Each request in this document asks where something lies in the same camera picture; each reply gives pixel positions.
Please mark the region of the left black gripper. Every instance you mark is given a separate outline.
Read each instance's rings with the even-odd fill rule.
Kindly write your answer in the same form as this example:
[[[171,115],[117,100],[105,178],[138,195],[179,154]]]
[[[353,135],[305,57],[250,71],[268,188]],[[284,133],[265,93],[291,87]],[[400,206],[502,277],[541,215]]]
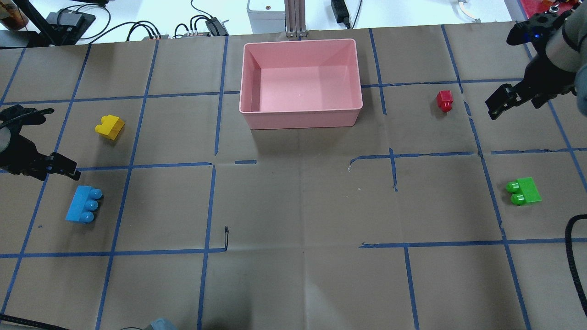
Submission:
[[[38,180],[45,180],[47,173],[80,180],[81,172],[78,171],[76,161],[56,152],[49,156],[38,152],[31,140],[21,136],[17,126],[1,128],[0,139],[0,167],[3,171]]]

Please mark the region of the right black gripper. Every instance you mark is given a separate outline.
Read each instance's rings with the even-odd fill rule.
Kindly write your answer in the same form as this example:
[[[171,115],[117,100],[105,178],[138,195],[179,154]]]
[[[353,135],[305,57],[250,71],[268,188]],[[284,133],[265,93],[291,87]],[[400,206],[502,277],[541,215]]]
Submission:
[[[560,69],[545,54],[537,54],[526,66],[522,81],[515,86],[501,84],[486,99],[487,113],[492,121],[511,107],[529,100],[535,109],[559,94],[567,94],[574,88],[576,71]]]

